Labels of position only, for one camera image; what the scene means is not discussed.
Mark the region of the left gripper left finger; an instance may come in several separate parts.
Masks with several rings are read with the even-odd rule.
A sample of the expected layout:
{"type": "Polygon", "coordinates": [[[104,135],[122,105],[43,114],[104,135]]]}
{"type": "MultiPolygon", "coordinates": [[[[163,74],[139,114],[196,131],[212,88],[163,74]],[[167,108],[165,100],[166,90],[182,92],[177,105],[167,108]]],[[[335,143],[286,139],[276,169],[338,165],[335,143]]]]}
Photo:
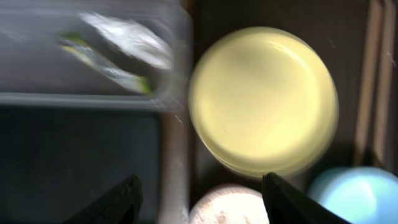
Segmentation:
{"type": "Polygon", "coordinates": [[[136,224],[142,202],[141,180],[130,175],[63,224],[136,224]]]}

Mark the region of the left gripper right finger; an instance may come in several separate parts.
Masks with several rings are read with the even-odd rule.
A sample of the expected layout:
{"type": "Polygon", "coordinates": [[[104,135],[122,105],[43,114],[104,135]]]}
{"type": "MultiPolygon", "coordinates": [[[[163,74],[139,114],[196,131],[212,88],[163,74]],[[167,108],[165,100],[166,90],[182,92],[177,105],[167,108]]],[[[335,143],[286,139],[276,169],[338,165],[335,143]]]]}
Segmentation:
{"type": "Polygon", "coordinates": [[[270,224],[349,224],[273,172],[262,177],[262,198],[270,224]]]}

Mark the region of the white bowl with leftovers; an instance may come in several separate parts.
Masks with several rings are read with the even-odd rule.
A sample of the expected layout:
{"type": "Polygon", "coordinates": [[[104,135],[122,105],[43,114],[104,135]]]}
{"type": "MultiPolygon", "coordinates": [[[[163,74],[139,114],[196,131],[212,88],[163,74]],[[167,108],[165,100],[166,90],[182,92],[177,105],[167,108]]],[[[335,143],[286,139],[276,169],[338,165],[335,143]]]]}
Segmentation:
{"type": "Polygon", "coordinates": [[[256,190],[236,184],[211,189],[193,206],[190,224],[269,224],[262,199],[256,190]]]}

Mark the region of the light blue bowl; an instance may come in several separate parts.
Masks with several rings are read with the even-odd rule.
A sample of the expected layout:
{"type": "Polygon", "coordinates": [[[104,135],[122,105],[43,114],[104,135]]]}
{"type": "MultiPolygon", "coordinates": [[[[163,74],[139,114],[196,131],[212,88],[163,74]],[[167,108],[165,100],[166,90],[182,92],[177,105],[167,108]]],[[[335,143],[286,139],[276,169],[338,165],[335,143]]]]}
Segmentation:
{"type": "Polygon", "coordinates": [[[377,167],[329,169],[308,196],[350,223],[397,224],[397,177],[377,167]]]}

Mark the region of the yellow plate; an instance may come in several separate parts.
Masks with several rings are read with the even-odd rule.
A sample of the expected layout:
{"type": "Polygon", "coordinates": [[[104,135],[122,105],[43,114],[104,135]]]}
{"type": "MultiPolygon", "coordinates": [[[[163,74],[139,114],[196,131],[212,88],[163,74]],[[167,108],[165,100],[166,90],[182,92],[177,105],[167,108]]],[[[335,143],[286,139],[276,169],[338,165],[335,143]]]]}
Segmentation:
{"type": "Polygon", "coordinates": [[[333,79],[303,40],[271,27],[226,35],[199,59],[189,112],[209,152],[252,178],[293,175],[316,163],[338,123],[333,79]]]}

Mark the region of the wooden chopstick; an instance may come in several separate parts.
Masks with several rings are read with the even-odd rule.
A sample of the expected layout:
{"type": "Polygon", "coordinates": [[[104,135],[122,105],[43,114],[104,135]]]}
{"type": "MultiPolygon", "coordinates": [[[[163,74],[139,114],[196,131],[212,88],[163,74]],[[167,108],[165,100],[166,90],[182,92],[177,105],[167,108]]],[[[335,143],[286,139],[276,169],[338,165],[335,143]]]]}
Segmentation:
{"type": "Polygon", "coordinates": [[[374,82],[378,62],[379,44],[384,14],[384,2],[369,0],[363,67],[359,89],[358,114],[355,129],[353,164],[360,166],[365,157],[371,114],[373,109],[374,82]]]}
{"type": "Polygon", "coordinates": [[[391,94],[392,68],[394,62],[394,37],[396,23],[396,4],[394,0],[383,1],[383,24],[377,72],[377,94],[374,117],[374,165],[389,169],[387,162],[387,128],[389,100],[391,94]]]}

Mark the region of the green snack wrapper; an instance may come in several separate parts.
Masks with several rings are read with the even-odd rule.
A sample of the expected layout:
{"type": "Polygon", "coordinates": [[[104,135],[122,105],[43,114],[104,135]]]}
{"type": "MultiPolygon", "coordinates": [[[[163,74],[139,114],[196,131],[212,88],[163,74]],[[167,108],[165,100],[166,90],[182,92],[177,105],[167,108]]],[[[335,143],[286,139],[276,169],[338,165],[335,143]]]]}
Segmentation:
{"type": "Polygon", "coordinates": [[[91,67],[123,87],[125,90],[141,94],[151,95],[153,90],[148,78],[135,75],[119,68],[104,55],[88,45],[78,33],[62,33],[59,35],[59,47],[73,55],[75,58],[91,67]]]}

